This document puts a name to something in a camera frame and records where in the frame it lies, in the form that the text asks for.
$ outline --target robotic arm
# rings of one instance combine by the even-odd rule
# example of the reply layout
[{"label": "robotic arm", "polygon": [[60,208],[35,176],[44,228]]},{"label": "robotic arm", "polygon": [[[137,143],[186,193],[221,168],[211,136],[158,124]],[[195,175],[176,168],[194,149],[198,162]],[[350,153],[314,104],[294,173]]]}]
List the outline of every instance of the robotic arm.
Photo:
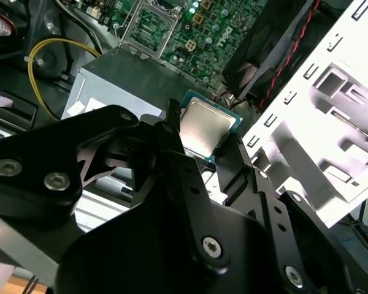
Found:
[{"label": "robotic arm", "polygon": [[[215,158],[228,199],[212,203],[179,128],[171,100],[154,125],[108,106],[0,140],[0,250],[57,294],[368,293],[309,204],[279,196],[234,135]],[[119,166],[131,209],[84,235],[82,188]]]}]

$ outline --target capacitor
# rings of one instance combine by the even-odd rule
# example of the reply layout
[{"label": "capacitor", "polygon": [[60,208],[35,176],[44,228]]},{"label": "capacitor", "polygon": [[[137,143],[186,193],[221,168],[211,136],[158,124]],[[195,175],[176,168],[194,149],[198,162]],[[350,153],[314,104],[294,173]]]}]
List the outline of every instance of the capacitor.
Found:
[{"label": "capacitor", "polygon": [[223,18],[228,17],[228,16],[229,16],[229,10],[228,10],[228,9],[223,9],[223,10],[221,11],[221,16],[222,16]]},{"label": "capacitor", "polygon": [[220,27],[220,25],[218,25],[218,24],[213,25],[213,31],[214,31],[214,32],[219,32],[219,31],[221,31],[221,27]]}]

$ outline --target black cable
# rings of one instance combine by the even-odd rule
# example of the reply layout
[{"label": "black cable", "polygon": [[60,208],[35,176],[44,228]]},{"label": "black cable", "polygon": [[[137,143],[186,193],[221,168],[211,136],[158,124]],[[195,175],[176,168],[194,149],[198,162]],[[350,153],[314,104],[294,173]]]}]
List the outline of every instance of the black cable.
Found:
[{"label": "black cable", "polygon": [[25,37],[26,37],[30,30],[30,26],[31,26],[31,13],[30,13],[30,8],[29,8],[29,0],[23,0],[21,3],[23,4],[23,7],[25,8],[25,14],[26,14],[26,33],[25,33]]},{"label": "black cable", "polygon": [[25,289],[23,289],[22,294],[32,294],[32,292],[36,288],[38,282],[39,282],[39,280],[38,280],[37,276],[31,277],[31,279],[27,283]]},{"label": "black cable", "polygon": [[60,7],[60,5],[58,5],[56,3],[56,6],[58,7],[58,9],[60,10],[60,12],[65,15],[69,20],[71,20],[73,23],[75,23],[78,27],[80,27],[82,30],[84,30],[84,32],[87,34],[87,36],[90,38],[91,43],[93,43],[93,46],[95,48],[95,50],[99,53],[102,54],[101,50],[98,47],[98,43],[96,41],[96,39],[90,34],[90,32],[87,30],[87,28],[81,24],[81,22],[79,22],[76,18],[74,18],[73,16],[69,15],[63,8]]},{"label": "black cable", "polygon": [[[61,37],[67,39],[66,28],[64,24],[64,17],[63,17],[62,12],[59,12],[59,24],[60,24]],[[66,61],[67,61],[67,67],[63,71],[63,74],[69,76],[71,74],[72,65],[74,64],[74,59],[72,58],[71,51],[69,49],[69,44],[63,43],[63,46],[64,46],[64,52],[66,54]]]}]

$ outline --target slot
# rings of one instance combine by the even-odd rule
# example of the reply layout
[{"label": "slot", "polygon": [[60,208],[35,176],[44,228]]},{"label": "slot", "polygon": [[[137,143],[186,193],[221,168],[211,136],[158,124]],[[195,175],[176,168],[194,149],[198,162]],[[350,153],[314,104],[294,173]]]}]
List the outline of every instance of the slot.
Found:
[{"label": "slot", "polygon": [[364,105],[368,100],[368,93],[366,93],[359,86],[348,82],[342,89],[342,92],[353,102]]},{"label": "slot", "polygon": [[361,5],[357,8],[354,14],[351,16],[355,21],[359,21],[364,13],[368,10],[368,1],[364,0]]},{"label": "slot", "polygon": [[270,127],[275,122],[276,119],[277,119],[276,115],[270,115],[269,119],[264,123],[264,125],[266,127]]},{"label": "slot", "polygon": [[333,52],[335,48],[341,43],[343,37],[339,34],[336,34],[331,42],[329,42],[329,46],[327,47],[328,52]]},{"label": "slot", "polygon": [[313,74],[318,70],[318,66],[315,66],[315,63],[313,63],[310,67],[309,67],[309,69],[305,72],[305,74],[304,74],[304,78],[306,79],[306,80],[309,80],[310,78],[312,78],[312,76],[313,76]]},{"label": "slot", "polygon": [[339,179],[340,181],[347,183],[351,176],[347,173],[345,173],[344,171],[340,170],[339,168],[333,166],[333,165],[328,165],[325,169],[324,169],[324,174],[327,175],[331,175],[336,179]]},{"label": "slot", "polygon": [[289,105],[289,103],[295,98],[296,95],[297,95],[297,92],[290,91],[289,94],[283,100],[283,103],[286,105]]},{"label": "slot", "polygon": [[348,77],[346,75],[337,69],[329,69],[323,74],[323,77],[315,87],[332,99],[347,82]]},{"label": "slot", "polygon": [[357,159],[362,164],[368,165],[368,152],[353,144],[351,141],[346,141],[342,144],[341,149],[346,152],[347,155]]},{"label": "slot", "polygon": [[259,141],[259,138],[257,136],[253,136],[250,142],[248,143],[248,147],[252,148],[255,144]]}]

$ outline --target green circuit board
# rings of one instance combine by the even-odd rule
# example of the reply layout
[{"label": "green circuit board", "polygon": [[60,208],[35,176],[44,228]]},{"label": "green circuit board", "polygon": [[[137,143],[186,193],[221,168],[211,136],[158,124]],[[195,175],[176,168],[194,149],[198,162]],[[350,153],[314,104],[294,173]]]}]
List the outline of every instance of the green circuit board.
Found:
[{"label": "green circuit board", "polygon": [[135,2],[135,0],[116,1],[116,4],[110,15],[110,24],[116,22],[119,25],[122,25]]},{"label": "green circuit board", "polygon": [[163,19],[151,11],[142,9],[136,27],[129,37],[157,52],[168,31],[169,25]]},{"label": "green circuit board", "polygon": [[[157,52],[169,36],[170,24],[145,8],[140,9],[136,19],[132,20],[138,1],[145,0],[116,0],[109,12],[108,25],[111,28],[115,23],[122,26],[118,32],[122,36],[130,21],[135,21],[128,37]],[[222,71],[267,1],[156,0],[154,5],[164,11],[182,7],[182,16],[158,61],[191,81],[217,90],[221,85]]]},{"label": "green circuit board", "polygon": [[[208,9],[204,7],[204,1],[199,3],[195,13],[190,12],[193,1],[188,1],[162,59],[203,84],[218,89],[223,69],[267,0],[210,0]],[[188,42],[196,44],[194,50],[186,48]]]}]

